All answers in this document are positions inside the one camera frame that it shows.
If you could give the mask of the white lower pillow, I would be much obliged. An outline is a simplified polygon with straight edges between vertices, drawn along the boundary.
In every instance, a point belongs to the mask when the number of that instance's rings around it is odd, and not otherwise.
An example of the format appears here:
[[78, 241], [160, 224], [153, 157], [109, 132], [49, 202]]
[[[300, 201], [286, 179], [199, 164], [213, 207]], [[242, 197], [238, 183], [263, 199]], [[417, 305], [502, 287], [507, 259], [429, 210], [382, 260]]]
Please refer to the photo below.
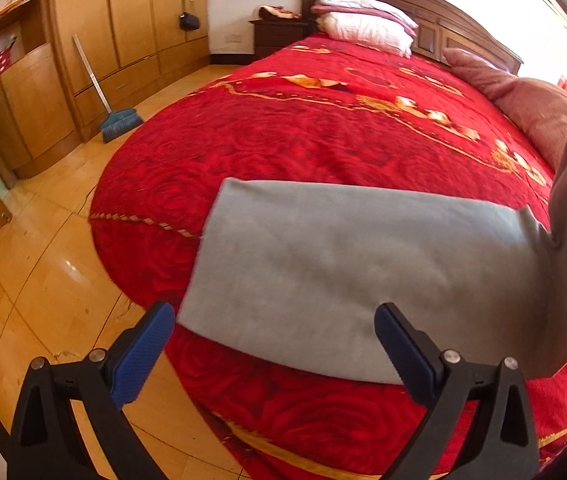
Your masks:
[[316, 18], [318, 28], [331, 39], [410, 58], [413, 37], [403, 25], [379, 16], [329, 12]]

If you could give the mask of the items on nightstand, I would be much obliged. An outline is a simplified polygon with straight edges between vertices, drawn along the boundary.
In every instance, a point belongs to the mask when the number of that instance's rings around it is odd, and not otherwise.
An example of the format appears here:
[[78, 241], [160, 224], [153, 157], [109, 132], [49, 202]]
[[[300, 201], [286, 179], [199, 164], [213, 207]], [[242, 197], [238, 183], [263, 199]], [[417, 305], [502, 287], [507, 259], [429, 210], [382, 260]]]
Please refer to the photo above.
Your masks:
[[283, 6], [267, 6], [267, 4], [257, 9], [257, 16], [262, 21], [285, 23], [300, 21], [302, 18], [301, 14], [285, 9]]

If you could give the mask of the grey knit pants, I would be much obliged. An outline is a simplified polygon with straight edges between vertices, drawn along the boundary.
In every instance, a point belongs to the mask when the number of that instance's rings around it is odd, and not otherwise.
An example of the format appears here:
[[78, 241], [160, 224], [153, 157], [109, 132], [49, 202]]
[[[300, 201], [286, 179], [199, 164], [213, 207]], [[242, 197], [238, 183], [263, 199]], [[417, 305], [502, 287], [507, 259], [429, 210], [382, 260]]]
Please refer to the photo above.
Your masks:
[[398, 384], [384, 302], [442, 347], [530, 378], [567, 362], [567, 144], [548, 226], [530, 208], [336, 184], [228, 179], [178, 322], [320, 375]]

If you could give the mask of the dark wooden headboard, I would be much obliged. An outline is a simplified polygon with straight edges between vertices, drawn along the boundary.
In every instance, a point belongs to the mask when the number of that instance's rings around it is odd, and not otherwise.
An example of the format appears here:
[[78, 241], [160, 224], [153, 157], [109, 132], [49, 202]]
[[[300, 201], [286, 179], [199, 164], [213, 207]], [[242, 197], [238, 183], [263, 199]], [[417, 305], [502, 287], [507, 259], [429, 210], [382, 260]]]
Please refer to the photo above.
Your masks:
[[[411, 50], [443, 64], [445, 48], [465, 49], [493, 65], [517, 74], [523, 61], [496, 40], [478, 21], [446, 0], [379, 0], [402, 10], [418, 24]], [[311, 17], [315, 0], [301, 0], [304, 18]]]

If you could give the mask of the pink upper pillow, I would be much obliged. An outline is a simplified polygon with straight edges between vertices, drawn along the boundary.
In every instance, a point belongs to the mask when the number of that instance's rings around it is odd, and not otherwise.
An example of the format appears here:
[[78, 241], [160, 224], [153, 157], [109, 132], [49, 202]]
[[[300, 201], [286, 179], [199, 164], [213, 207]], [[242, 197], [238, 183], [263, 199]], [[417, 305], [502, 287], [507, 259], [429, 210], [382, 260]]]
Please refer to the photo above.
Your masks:
[[385, 18], [402, 26], [410, 37], [416, 38], [419, 25], [404, 11], [379, 0], [315, 0], [311, 7], [315, 15], [330, 12], [355, 13]]

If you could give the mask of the black bag on wardrobe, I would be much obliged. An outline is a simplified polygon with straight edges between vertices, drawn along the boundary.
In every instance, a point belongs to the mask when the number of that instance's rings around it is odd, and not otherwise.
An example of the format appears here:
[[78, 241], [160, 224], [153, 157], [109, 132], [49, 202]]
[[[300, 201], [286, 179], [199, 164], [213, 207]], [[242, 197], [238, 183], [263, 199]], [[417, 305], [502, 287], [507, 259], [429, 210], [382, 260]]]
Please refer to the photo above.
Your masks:
[[192, 13], [182, 12], [178, 18], [178, 25], [184, 32], [195, 32], [201, 28], [201, 21]]

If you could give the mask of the wooden wardrobe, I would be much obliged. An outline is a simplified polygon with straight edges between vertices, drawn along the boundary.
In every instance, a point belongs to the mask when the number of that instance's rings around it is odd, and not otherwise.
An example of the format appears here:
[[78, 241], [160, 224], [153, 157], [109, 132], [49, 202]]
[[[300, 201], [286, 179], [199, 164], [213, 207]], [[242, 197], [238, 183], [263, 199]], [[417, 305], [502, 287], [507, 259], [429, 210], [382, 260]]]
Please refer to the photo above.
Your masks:
[[[201, 28], [184, 32], [182, 12]], [[0, 0], [0, 174], [51, 167], [131, 107], [210, 59], [207, 0]]]

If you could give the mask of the dark wooden nightstand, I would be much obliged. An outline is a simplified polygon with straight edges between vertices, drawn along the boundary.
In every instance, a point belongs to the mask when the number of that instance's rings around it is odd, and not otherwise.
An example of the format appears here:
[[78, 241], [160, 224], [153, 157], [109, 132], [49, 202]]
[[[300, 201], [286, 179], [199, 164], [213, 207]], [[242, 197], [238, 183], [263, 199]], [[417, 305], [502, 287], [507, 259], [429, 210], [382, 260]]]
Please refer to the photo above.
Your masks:
[[308, 33], [306, 21], [252, 20], [254, 60], [267, 58], [285, 47], [304, 39]]

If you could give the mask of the pink quilted duvet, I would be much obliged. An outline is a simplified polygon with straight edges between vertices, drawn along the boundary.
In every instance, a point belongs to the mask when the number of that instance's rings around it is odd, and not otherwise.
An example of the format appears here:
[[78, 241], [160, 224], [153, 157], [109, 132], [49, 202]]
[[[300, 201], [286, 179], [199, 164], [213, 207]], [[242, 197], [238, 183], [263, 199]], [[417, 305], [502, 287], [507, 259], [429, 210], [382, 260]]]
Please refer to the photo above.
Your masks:
[[479, 90], [532, 142], [553, 171], [567, 143], [567, 92], [550, 82], [518, 77], [481, 56], [444, 48], [451, 71]]

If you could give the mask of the red floral bedspread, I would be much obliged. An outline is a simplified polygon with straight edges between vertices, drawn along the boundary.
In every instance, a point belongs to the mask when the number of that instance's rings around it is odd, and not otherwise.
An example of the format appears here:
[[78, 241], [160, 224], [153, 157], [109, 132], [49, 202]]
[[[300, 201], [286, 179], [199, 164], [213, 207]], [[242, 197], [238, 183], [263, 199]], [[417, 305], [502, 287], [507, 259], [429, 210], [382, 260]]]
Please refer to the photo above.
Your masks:
[[[127, 297], [142, 307], [169, 302], [178, 315], [228, 179], [483, 200], [530, 208], [548, 226], [559, 168], [451, 70], [312, 36], [141, 126], [105, 167], [89, 222]], [[297, 370], [198, 336], [178, 318], [166, 354], [210, 429], [255, 479], [382, 479], [428, 413], [402, 379]], [[567, 362], [530, 378], [516, 360], [537, 435], [535, 477], [567, 479]], [[465, 406], [430, 478], [448, 479], [476, 408]]]

